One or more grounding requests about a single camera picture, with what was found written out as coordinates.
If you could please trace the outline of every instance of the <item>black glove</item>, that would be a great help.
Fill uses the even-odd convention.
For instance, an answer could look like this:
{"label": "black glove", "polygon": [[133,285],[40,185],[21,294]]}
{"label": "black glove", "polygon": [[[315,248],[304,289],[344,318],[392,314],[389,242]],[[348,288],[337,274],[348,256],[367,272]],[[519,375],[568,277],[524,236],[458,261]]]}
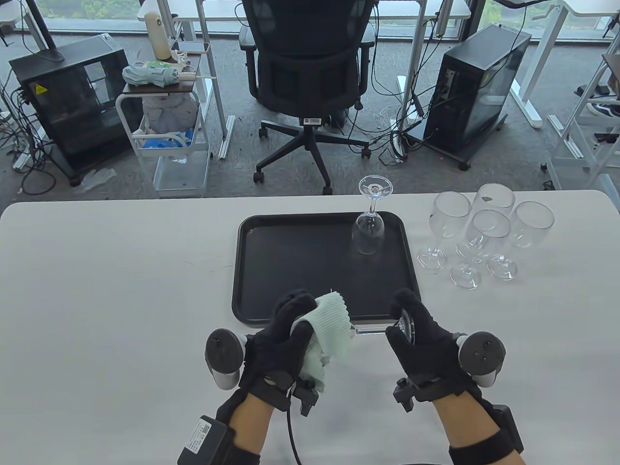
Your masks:
{"label": "black glove", "polygon": [[410,289],[397,291],[390,303],[392,318],[401,318],[403,310],[414,324],[414,344],[395,326],[386,328],[386,337],[409,379],[418,386],[432,385],[433,389],[416,394],[416,399],[434,401],[450,394],[459,396],[464,391],[481,398],[477,384],[459,365],[454,335],[437,324]]}
{"label": "black glove", "polygon": [[248,335],[239,389],[218,409],[217,420],[228,424],[248,392],[278,410],[288,408],[286,394],[299,377],[314,332],[308,322],[300,322],[293,333],[291,326],[315,308],[314,297],[307,291],[292,291],[278,302],[269,325]]}

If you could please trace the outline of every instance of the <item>white bottle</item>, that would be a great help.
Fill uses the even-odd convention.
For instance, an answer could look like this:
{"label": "white bottle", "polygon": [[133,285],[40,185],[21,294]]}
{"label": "white bottle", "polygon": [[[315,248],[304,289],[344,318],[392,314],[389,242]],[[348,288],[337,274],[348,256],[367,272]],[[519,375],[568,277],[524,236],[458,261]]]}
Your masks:
{"label": "white bottle", "polygon": [[164,24],[161,22],[161,16],[159,13],[149,11],[144,14],[144,21],[146,22],[146,31],[153,46],[153,52],[155,58],[158,60],[168,60],[172,54],[170,52],[170,46],[168,45],[168,36],[164,29]]}

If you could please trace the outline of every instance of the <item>gray carpet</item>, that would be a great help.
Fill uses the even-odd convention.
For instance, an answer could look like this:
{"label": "gray carpet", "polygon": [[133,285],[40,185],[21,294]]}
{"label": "gray carpet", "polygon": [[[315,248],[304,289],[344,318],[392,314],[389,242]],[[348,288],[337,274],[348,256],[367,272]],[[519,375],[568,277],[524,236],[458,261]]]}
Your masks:
{"label": "gray carpet", "polygon": [[[0,60],[3,63],[11,58],[27,53],[21,38],[9,36],[14,44],[9,48],[0,46]],[[35,49],[33,41],[26,36],[30,48]],[[59,45],[80,40],[78,36],[59,36]],[[136,57],[149,58],[152,54],[145,37],[117,37],[131,60]],[[452,45],[440,45],[428,61],[420,75],[418,89],[434,85],[436,74],[441,64],[443,53]],[[429,52],[435,47],[431,44]],[[270,112],[261,107],[249,94],[245,55],[234,40],[215,40],[213,43],[215,61],[224,106],[227,113],[235,114],[234,134],[232,135],[228,158],[223,161],[211,161],[208,176],[208,197],[266,196],[266,195],[317,195],[321,193],[323,182],[319,171],[309,153],[302,149],[267,167],[265,183],[255,185],[252,173],[255,164],[277,147],[284,144],[289,137],[272,131],[268,140],[259,140],[257,128],[261,119],[279,122],[293,122],[294,119]],[[599,63],[603,46],[557,46],[541,78],[532,100],[542,115],[555,113],[565,120],[577,101],[573,90],[589,81],[596,65]],[[386,87],[395,88],[396,75],[404,74],[409,59],[410,45],[404,42],[380,42],[376,59],[376,75]],[[525,72],[534,47],[530,47],[525,57],[520,76]],[[8,66],[0,69],[0,79],[4,82],[9,71]],[[8,89],[17,85],[11,79]],[[393,97],[378,95],[372,88],[363,97],[365,109],[359,113],[357,124],[367,130],[377,130],[384,123],[379,112],[387,105],[396,104]],[[209,131],[212,141],[220,139],[219,124],[215,118],[215,106],[212,103]],[[386,167],[378,160],[381,151],[375,151],[370,160],[361,160],[346,146],[321,144],[319,146],[327,170],[332,178],[335,194],[357,193],[357,184],[366,174],[379,173],[391,179],[397,193],[440,192],[457,190],[476,191],[486,182],[500,182],[514,190],[539,190],[547,177],[539,170],[541,162],[549,157],[554,138],[549,128],[542,131],[532,129],[516,107],[511,97],[508,98],[508,120],[501,132],[493,135],[491,140],[472,160],[472,169],[461,172],[449,159],[442,159],[437,154],[421,149],[410,159],[396,167]],[[50,192],[38,197],[18,193],[22,177],[11,170],[10,159],[0,159],[0,212],[14,202],[44,200],[101,200],[152,198],[153,192],[147,181],[141,176],[139,165],[133,153],[110,161],[118,175],[84,194],[72,192],[67,180],[53,167],[50,171],[58,178],[57,186]],[[27,190],[36,191],[48,186],[49,179],[34,173],[27,180]]]}

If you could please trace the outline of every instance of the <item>upside-down wine glass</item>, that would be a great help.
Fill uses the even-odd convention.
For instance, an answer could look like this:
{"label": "upside-down wine glass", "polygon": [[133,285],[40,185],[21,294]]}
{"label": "upside-down wine glass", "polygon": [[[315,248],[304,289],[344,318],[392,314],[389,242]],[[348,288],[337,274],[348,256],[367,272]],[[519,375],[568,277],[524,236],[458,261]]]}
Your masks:
{"label": "upside-down wine glass", "polygon": [[[540,244],[555,221],[553,212],[542,203],[532,201],[520,203],[510,215],[511,231],[508,244],[511,250],[529,249]],[[487,270],[503,281],[511,281],[518,274],[515,261],[505,254],[496,254],[489,258]]]}
{"label": "upside-down wine glass", "polygon": [[473,263],[496,252],[510,234],[510,220],[495,210],[480,210],[467,227],[465,241],[459,251],[463,258],[460,265],[452,267],[450,279],[464,289],[476,289],[482,283],[480,271]]}
{"label": "upside-down wine glass", "polygon": [[[510,216],[512,208],[515,206],[515,193],[503,184],[485,184],[476,193],[476,197],[471,204],[471,218],[480,210],[495,210],[506,217]],[[456,244],[456,253],[464,260],[470,260],[474,263],[482,263],[488,257],[487,252],[484,255],[471,251],[478,248],[476,241],[478,236],[474,236],[474,242],[468,243],[467,239]]]}
{"label": "upside-down wine glass", "polygon": [[476,193],[471,204],[472,215],[480,210],[495,210],[504,216],[510,216],[515,206],[515,193],[503,184],[485,184]]}
{"label": "upside-down wine glass", "polygon": [[393,190],[392,183],[378,174],[365,176],[360,181],[360,192],[370,199],[370,209],[358,216],[353,225],[353,246],[359,253],[376,254],[383,248],[385,225],[374,208],[377,200],[386,198]]}
{"label": "upside-down wine glass", "polygon": [[455,237],[463,230],[470,211],[469,199],[462,193],[447,191],[435,197],[429,219],[435,243],[418,251],[417,260],[422,268],[433,273],[444,269],[448,264],[448,256],[439,248],[439,243]]}

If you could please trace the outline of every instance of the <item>computer tower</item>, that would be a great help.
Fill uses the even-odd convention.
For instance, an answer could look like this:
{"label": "computer tower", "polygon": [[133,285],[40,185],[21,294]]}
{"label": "computer tower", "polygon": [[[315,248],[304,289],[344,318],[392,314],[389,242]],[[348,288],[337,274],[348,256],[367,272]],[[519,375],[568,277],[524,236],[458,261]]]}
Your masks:
{"label": "computer tower", "polygon": [[530,34],[490,25],[443,56],[424,141],[454,152],[499,117]]}
{"label": "computer tower", "polygon": [[[10,63],[25,98],[58,147],[52,150],[52,160],[74,180],[131,147],[115,107],[125,86],[127,58],[108,34],[58,47],[58,52],[62,61],[28,55]],[[143,114],[140,102],[125,103],[125,115],[135,130]]]}

